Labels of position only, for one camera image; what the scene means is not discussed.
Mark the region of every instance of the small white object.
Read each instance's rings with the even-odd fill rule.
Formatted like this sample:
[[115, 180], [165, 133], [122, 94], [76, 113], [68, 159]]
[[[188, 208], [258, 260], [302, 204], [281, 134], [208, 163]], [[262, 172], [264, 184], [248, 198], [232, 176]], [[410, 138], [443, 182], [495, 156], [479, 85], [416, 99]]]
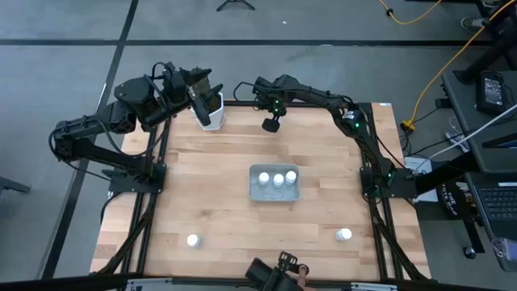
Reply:
[[352, 231], [349, 229], [341, 229], [336, 232], [336, 238], [340, 241], [349, 240], [352, 237]]
[[284, 176], [282, 174], [276, 174], [273, 178], [273, 186], [280, 188], [284, 184]]
[[187, 237], [187, 244], [191, 247], [198, 247], [201, 243], [201, 238], [197, 234], [191, 234]]
[[258, 184], [260, 186], [266, 186], [269, 183], [269, 174], [266, 172], [260, 173], [258, 176]]
[[285, 184], [286, 185], [293, 185], [295, 181], [296, 181], [296, 173], [294, 171], [289, 171], [285, 175]]

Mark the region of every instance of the wooden tabletop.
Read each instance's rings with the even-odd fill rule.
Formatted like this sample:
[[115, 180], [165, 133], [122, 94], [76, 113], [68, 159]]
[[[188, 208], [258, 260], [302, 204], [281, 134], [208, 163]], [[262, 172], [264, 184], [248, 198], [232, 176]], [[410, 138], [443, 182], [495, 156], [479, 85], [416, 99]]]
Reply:
[[[372, 107], [378, 136], [403, 161], [393, 109], [387, 103]], [[278, 133], [261, 128], [267, 112], [251, 107], [226, 107], [225, 112], [218, 132], [203, 131], [189, 111], [173, 119], [166, 185], [158, 196], [145, 274], [243, 278], [254, 257], [274, 266], [280, 251], [287, 251], [309, 265], [309, 279], [379, 280], [354, 140], [335, 127], [324, 109], [289, 108]], [[144, 150], [148, 136], [141, 129], [127, 134], [123, 150]], [[300, 168], [299, 201], [257, 203], [248, 197], [250, 166], [274, 162]], [[107, 207], [91, 271], [103, 267], [125, 240], [135, 196], [123, 194]], [[414, 209], [398, 199], [391, 200], [391, 207], [399, 244], [429, 276]], [[335, 234], [343, 227], [353, 236], [338, 242]], [[187, 245], [189, 234], [202, 238], [200, 248]], [[386, 243], [385, 255], [394, 276]]]

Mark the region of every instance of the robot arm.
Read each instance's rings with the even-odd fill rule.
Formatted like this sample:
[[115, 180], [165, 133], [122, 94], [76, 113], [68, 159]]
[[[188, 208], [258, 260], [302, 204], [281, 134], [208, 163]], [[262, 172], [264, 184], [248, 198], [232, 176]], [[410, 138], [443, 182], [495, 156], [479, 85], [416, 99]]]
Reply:
[[332, 95], [329, 91], [320, 91], [300, 84], [289, 75], [282, 75], [274, 82], [258, 77], [253, 93], [257, 95], [257, 107], [273, 114], [272, 119], [265, 119], [263, 128], [275, 133], [280, 127], [279, 118], [287, 114], [287, 105], [294, 99], [325, 108], [335, 125], [347, 137], [353, 138], [366, 155], [372, 168], [372, 182], [381, 189], [389, 188], [397, 169], [379, 151], [369, 132], [368, 121], [359, 106], [346, 96]]
[[[185, 108], [193, 108], [203, 125], [210, 124], [207, 103], [218, 94], [222, 85], [214, 88], [208, 85], [202, 91], [197, 86], [204, 80], [208, 84], [211, 70], [177, 70], [170, 62], [159, 64], [165, 67], [162, 75], [154, 77], [153, 73], [152, 76], [144, 75], [120, 84], [114, 90], [117, 101], [108, 104], [101, 112], [59, 122], [49, 137], [51, 151], [56, 157], [65, 162], [81, 158], [101, 162], [145, 183], [153, 179], [155, 169], [148, 158], [124, 154], [120, 150], [118, 153], [106, 150], [94, 145], [89, 137], [107, 132], [130, 133], [135, 130], [137, 120], [144, 131], [150, 132]], [[154, 80], [162, 80], [163, 89], [158, 89]]]

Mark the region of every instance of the gray tray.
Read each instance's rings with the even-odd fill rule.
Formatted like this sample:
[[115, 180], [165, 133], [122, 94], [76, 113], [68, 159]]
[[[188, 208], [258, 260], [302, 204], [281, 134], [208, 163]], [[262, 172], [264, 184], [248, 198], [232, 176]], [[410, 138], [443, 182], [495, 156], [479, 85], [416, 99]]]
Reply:
[[[293, 185], [273, 186], [273, 177], [282, 174], [285, 177], [289, 171], [296, 173]], [[262, 172], [269, 174], [269, 183], [266, 186], [259, 184], [259, 175]], [[290, 164], [259, 164], [250, 167], [250, 198], [254, 201], [296, 201], [301, 197], [300, 169]]]

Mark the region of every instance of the floor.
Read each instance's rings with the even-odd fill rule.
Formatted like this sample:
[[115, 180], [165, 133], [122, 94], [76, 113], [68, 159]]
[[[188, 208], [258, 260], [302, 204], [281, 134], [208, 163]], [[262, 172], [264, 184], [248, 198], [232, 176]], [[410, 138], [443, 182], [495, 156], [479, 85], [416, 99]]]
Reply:
[[[349, 95], [355, 101], [390, 102], [400, 122], [410, 116], [427, 82], [459, 49], [443, 44], [471, 37], [460, 20], [478, 15], [473, 4], [443, 3], [423, 21], [399, 26], [374, 0], [250, 0], [256, 11], [230, 4], [215, 12], [220, 2], [0, 3], [0, 175], [32, 186], [29, 195], [11, 191], [0, 195], [0, 281], [40, 277], [59, 217], [70, 210], [66, 201], [74, 198], [69, 191], [74, 187], [70, 182], [74, 173], [48, 150], [50, 131], [60, 120], [95, 112], [101, 96], [103, 101], [111, 96], [113, 85], [148, 74], [154, 62], [211, 68], [211, 82], [224, 84], [227, 99], [240, 81], [291, 74], [300, 82]], [[412, 19], [430, 5], [402, 0], [388, 3], [400, 19]], [[131, 7], [136, 8], [134, 19], [126, 19]], [[464, 68], [485, 50], [468, 48], [451, 69]], [[499, 60], [492, 69], [507, 70], [507, 66]], [[442, 95], [436, 82], [422, 100], [419, 116], [434, 109], [434, 99]], [[249, 88], [243, 88], [238, 97], [253, 96]], [[444, 109], [420, 121], [411, 138], [413, 149], [443, 139], [453, 114]], [[122, 137], [116, 138], [118, 144], [121, 141]], [[108, 145], [103, 137], [96, 143]], [[424, 153], [433, 154], [445, 146]], [[448, 152], [439, 160], [456, 154]], [[94, 172], [102, 168], [94, 163], [88, 167]], [[87, 176], [55, 276], [88, 273], [106, 199], [107, 182]], [[517, 285], [517, 276], [499, 269], [490, 251], [475, 260], [463, 257], [461, 248], [468, 244], [468, 237], [461, 224], [425, 220], [421, 228], [436, 280], [497, 289]], [[480, 234], [489, 246], [482, 229]]]

